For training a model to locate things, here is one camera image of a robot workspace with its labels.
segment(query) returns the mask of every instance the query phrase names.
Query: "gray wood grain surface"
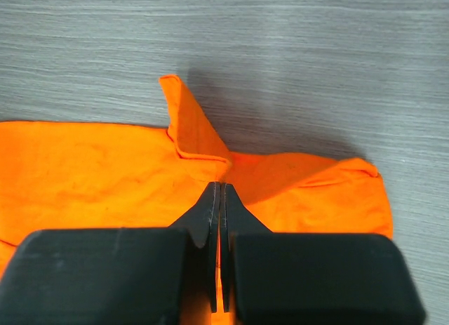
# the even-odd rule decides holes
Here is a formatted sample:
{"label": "gray wood grain surface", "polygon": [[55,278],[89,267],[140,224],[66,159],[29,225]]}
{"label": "gray wood grain surface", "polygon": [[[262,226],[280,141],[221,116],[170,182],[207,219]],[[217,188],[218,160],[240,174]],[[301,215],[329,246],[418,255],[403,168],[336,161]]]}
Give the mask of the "gray wood grain surface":
{"label": "gray wood grain surface", "polygon": [[165,126],[166,73],[233,150],[374,162],[449,324],[449,0],[0,0],[0,120]]}

